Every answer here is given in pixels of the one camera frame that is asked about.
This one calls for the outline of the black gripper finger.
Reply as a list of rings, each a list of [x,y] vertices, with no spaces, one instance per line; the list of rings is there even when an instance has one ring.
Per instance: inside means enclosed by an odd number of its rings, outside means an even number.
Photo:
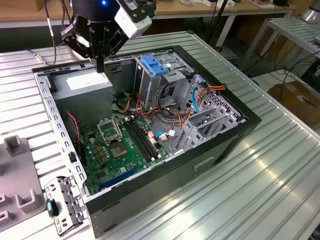
[[[97,52],[95,41],[90,42],[78,34],[76,27],[70,24],[60,32],[61,40],[70,47],[77,56],[89,59],[97,73],[101,73],[101,54]]]
[[[105,58],[115,55],[128,39],[123,30],[117,29],[112,33],[109,28],[104,28],[100,53],[100,73],[104,72]]]

